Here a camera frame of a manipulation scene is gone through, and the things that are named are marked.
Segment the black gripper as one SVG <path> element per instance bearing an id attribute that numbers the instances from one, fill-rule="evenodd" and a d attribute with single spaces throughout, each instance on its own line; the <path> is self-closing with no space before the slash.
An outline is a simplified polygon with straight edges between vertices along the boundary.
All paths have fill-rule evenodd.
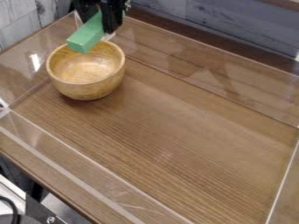
<path id="1" fill-rule="evenodd" d="M 112 6 L 102 6 L 102 23 L 104 32 L 114 33 L 123 24 L 124 11 L 131 8 L 131 0 L 71 0 L 79 18 L 86 23 L 99 12 L 99 7 L 103 3 Z"/>

